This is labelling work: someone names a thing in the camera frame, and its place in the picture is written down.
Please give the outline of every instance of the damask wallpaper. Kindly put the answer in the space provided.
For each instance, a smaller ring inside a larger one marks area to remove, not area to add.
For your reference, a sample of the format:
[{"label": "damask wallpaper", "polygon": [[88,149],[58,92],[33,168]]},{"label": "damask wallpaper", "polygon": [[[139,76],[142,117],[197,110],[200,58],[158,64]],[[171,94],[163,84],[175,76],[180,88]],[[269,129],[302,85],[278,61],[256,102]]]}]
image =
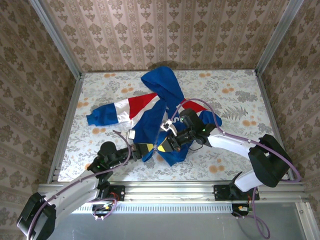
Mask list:
[{"label": "damask wallpaper", "polygon": [[303,2],[262,79],[320,226],[320,0]]},{"label": "damask wallpaper", "polygon": [[25,0],[0,1],[0,239],[47,180],[75,79]]},{"label": "damask wallpaper", "polygon": [[82,72],[254,69],[289,0],[44,0]]}]

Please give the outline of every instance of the metal plate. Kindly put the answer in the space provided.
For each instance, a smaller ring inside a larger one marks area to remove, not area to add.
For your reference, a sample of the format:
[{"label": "metal plate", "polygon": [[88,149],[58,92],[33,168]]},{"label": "metal plate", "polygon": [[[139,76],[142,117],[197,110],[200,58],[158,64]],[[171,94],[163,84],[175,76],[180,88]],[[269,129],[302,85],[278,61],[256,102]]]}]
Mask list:
[{"label": "metal plate", "polygon": [[125,200],[126,187],[119,185],[111,185],[109,187],[109,193],[115,193],[119,196],[118,201],[123,202]]},{"label": "metal plate", "polygon": [[[73,212],[73,214],[91,214],[92,204],[86,203]],[[231,203],[120,203],[114,213],[118,214],[229,214],[232,213]]]}]

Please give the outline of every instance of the purple cable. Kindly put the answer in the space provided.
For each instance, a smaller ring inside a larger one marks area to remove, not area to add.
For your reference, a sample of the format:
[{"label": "purple cable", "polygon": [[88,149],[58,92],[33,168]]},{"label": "purple cable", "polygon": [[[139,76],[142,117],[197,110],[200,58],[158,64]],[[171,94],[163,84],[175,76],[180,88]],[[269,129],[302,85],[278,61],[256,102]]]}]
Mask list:
[{"label": "purple cable", "polygon": [[[269,239],[269,238],[270,238],[270,230],[269,230],[269,227],[267,226],[267,224],[266,224],[264,221],[262,221],[261,218],[258,218],[258,217],[257,217],[257,214],[256,214],[256,205],[255,205],[256,190],[257,190],[257,187],[255,187],[255,188],[253,189],[253,195],[252,195],[253,218],[254,218],[254,221],[255,221],[256,228],[258,229],[260,235],[261,235],[264,239]],[[259,224],[258,224],[258,219],[260,219],[260,220],[263,222],[263,224],[264,224],[264,226],[265,226],[265,228],[266,228],[266,230],[267,230],[267,232],[268,232],[268,236],[265,236],[264,233],[262,232],[262,230],[260,229],[260,226],[259,226]]]},{"label": "purple cable", "polygon": [[[233,139],[238,139],[238,140],[241,140],[241,141],[248,141],[248,142],[249,142],[249,139],[246,138],[246,137],[233,135],[233,134],[230,134],[230,133],[227,133],[227,132],[223,131],[223,130],[219,127],[219,125],[218,125],[217,117],[216,117],[216,115],[215,115],[215,111],[213,110],[213,108],[212,108],[207,102],[205,102],[205,101],[203,101],[203,100],[201,100],[201,99],[199,99],[199,98],[190,98],[190,99],[185,100],[185,101],[183,101],[182,103],[180,103],[179,106],[177,107],[177,109],[175,110],[174,114],[172,115],[172,117],[171,117],[171,119],[170,119],[171,121],[173,121],[175,115],[177,114],[178,110],[183,106],[183,104],[185,104],[185,103],[187,103],[187,102],[189,102],[189,101],[199,101],[199,102],[205,104],[205,105],[210,109],[210,111],[211,111],[212,114],[213,114],[213,120],[214,120],[215,126],[216,126],[216,128],[219,130],[220,133],[223,133],[223,135],[228,136],[228,137],[231,137],[231,138],[233,138]],[[298,182],[300,182],[300,180],[301,180],[300,173],[298,172],[298,170],[293,166],[293,164],[292,164],[289,160],[287,160],[284,156],[282,156],[282,155],[279,154],[278,152],[274,151],[273,149],[271,149],[271,148],[269,148],[269,147],[261,144],[260,142],[257,142],[257,141],[254,141],[254,140],[251,140],[250,142],[253,143],[253,144],[256,144],[256,145],[258,145],[258,146],[260,146],[260,147],[262,147],[262,148],[264,148],[264,149],[266,149],[267,151],[269,151],[270,153],[276,155],[278,158],[280,158],[280,159],[283,160],[286,164],[289,165],[289,167],[290,167],[290,168],[294,171],[294,173],[296,174],[297,178],[296,178],[295,180],[284,180],[285,182],[288,182],[288,183],[298,183]],[[252,196],[253,216],[250,215],[250,216],[246,216],[246,217],[247,217],[247,218],[254,218],[256,227],[257,227],[259,233],[261,234],[261,236],[262,236],[264,239],[269,239],[269,238],[270,238],[270,230],[269,230],[267,224],[266,224],[261,218],[257,217],[257,215],[256,215],[256,206],[255,206],[255,195],[256,195],[255,192],[256,192],[256,190],[257,190],[257,187],[255,187],[255,188],[253,189],[253,196]],[[261,229],[260,229],[260,227],[259,227],[259,225],[258,225],[258,222],[260,222],[260,224],[263,224],[263,225],[266,227],[266,230],[267,230],[267,232],[268,232],[268,236],[265,236],[265,235],[263,234],[263,232],[261,231]]]},{"label": "purple cable", "polygon": [[98,173],[93,173],[91,175],[88,175],[88,176],[85,176],[75,182],[73,182],[72,184],[66,186],[64,189],[58,191],[55,195],[53,195],[52,197],[50,197],[47,201],[45,201],[41,207],[38,209],[38,211],[36,212],[36,214],[34,215],[32,221],[31,221],[31,224],[30,224],[30,227],[28,229],[28,233],[27,233],[27,240],[31,240],[31,235],[32,235],[32,231],[35,227],[35,224],[37,223],[37,220],[38,220],[38,217],[40,215],[40,213],[42,212],[42,210],[45,208],[45,206],[51,202],[52,200],[56,199],[57,196],[59,196],[60,194],[64,193],[65,191],[67,191],[68,189],[72,188],[74,185],[78,184],[78,183],[81,183],[82,181],[86,180],[86,179],[89,179],[89,178],[92,178],[92,177],[96,177],[98,175],[101,175],[101,174],[106,174],[108,172],[111,172],[111,171],[114,171],[120,167],[122,167],[123,165],[127,164],[127,162],[129,161],[130,159],[130,156],[131,156],[131,147],[130,147],[130,144],[128,143],[128,141],[121,135],[120,132],[118,131],[115,131],[113,130],[114,133],[118,134],[120,138],[122,138],[125,143],[126,143],[126,146],[128,148],[128,157],[126,158],[126,160],[121,163],[120,165],[114,167],[114,168],[111,168],[111,169],[108,169],[108,170],[105,170],[105,171],[102,171],[102,172],[98,172]]},{"label": "purple cable", "polygon": [[[244,218],[251,218],[251,219],[254,219],[255,220],[255,224],[256,224],[256,227],[258,228],[258,231],[260,233],[260,235],[264,238],[264,239],[270,239],[270,230],[269,230],[269,227],[268,225],[265,223],[265,221],[263,221],[260,217],[258,217],[256,215],[256,210],[253,210],[253,216],[251,215],[247,215],[247,216],[242,216],[240,215],[239,213],[237,213],[236,211],[234,211],[233,213],[237,214],[239,217],[244,217]],[[265,236],[262,232],[262,230],[260,229],[259,225],[258,225],[258,222],[261,224],[261,225],[264,225],[265,226],[265,229],[267,230],[268,232],[268,236]]]}]

